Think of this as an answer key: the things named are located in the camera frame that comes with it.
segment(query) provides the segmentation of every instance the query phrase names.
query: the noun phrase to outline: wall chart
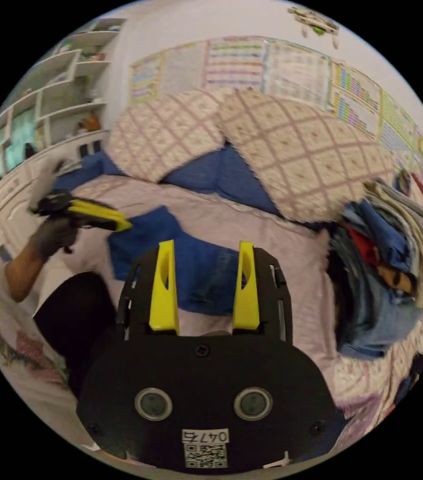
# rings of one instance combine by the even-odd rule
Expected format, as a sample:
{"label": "wall chart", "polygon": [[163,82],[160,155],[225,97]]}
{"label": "wall chart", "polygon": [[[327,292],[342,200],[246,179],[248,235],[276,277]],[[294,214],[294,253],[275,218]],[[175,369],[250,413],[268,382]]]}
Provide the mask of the wall chart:
{"label": "wall chart", "polygon": [[423,182],[423,134],[378,84],[344,62],[276,38],[214,38],[169,48],[130,65],[129,104],[193,88],[253,87],[338,118],[392,150],[396,168]]}

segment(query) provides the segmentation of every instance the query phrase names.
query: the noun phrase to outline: light pink bedsheet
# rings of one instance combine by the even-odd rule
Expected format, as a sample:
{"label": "light pink bedsheet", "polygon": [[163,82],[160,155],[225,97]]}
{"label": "light pink bedsheet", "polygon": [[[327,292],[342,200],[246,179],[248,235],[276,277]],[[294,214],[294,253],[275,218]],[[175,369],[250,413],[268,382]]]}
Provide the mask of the light pink bedsheet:
{"label": "light pink bedsheet", "polygon": [[[234,250],[245,240],[277,258],[291,296],[293,344],[320,368],[336,405],[347,417],[354,417],[338,439],[336,451],[381,422],[393,405],[400,382],[408,375],[414,355],[423,353],[423,320],[383,359],[362,361],[337,353],[334,293],[326,273],[329,235],[325,230],[316,234],[215,195],[127,177],[101,176],[77,188],[74,194],[111,204],[127,217],[166,206],[182,229],[198,239]],[[118,305],[123,282],[114,279],[108,235],[97,229],[82,231],[74,254],[63,255],[62,259],[74,273],[101,274]],[[179,322],[184,336],[231,329],[230,317],[179,311]]]}

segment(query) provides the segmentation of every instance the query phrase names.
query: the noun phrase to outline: qr code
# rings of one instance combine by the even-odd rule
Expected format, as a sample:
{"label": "qr code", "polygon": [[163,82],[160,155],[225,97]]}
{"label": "qr code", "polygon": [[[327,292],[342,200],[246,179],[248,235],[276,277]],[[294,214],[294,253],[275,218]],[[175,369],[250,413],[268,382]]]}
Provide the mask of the qr code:
{"label": "qr code", "polygon": [[189,469],[225,469],[227,462],[227,445],[185,444],[185,465]]}

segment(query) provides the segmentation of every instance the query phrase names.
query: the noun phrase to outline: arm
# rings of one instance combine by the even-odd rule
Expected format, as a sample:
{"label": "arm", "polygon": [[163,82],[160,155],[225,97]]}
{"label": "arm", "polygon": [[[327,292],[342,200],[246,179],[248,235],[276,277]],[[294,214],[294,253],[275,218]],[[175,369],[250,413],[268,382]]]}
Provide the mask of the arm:
{"label": "arm", "polygon": [[15,302],[23,302],[28,297],[44,265],[45,261],[38,255],[31,242],[5,265],[5,278],[11,298]]}
{"label": "arm", "polygon": [[15,302],[23,302],[49,258],[63,247],[71,247],[78,229],[67,218],[47,218],[30,237],[20,254],[5,265],[4,275]]}

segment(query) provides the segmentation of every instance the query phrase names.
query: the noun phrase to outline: screw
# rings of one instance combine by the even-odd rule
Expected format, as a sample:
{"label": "screw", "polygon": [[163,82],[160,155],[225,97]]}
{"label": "screw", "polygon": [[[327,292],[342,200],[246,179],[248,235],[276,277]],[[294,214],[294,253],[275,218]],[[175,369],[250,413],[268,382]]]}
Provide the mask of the screw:
{"label": "screw", "polygon": [[207,345],[200,344],[195,348],[195,354],[197,357],[208,357],[210,348]]}
{"label": "screw", "polygon": [[93,435],[101,435],[102,434],[102,429],[96,423],[92,423],[92,424],[88,425],[88,430]]}
{"label": "screw", "polygon": [[323,420],[319,420],[315,422],[311,427],[310,427],[310,435],[312,437],[318,437],[325,431],[325,422]]}

